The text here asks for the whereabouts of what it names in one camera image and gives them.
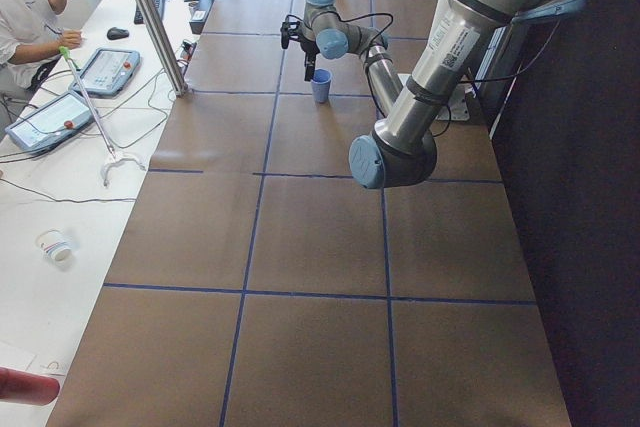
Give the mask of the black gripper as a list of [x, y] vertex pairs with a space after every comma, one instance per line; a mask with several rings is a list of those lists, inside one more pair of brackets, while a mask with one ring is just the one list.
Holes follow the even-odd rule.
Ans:
[[310, 82], [314, 78], [316, 57], [319, 53], [318, 47], [314, 40], [301, 37], [299, 39], [300, 46], [305, 53], [305, 74], [304, 81]]

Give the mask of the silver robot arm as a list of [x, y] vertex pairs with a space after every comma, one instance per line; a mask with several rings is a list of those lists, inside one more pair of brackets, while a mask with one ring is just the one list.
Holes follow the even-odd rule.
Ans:
[[374, 100], [383, 113], [368, 135], [349, 149], [352, 177], [368, 189], [409, 186], [427, 179], [437, 162], [429, 130], [470, 63], [494, 32], [512, 23], [548, 22], [572, 16], [586, 0], [439, 0], [440, 16], [407, 79], [401, 79], [381, 32], [342, 19], [334, 0], [306, 0], [304, 16], [281, 26], [281, 43], [300, 43], [305, 78], [315, 58], [360, 58]]

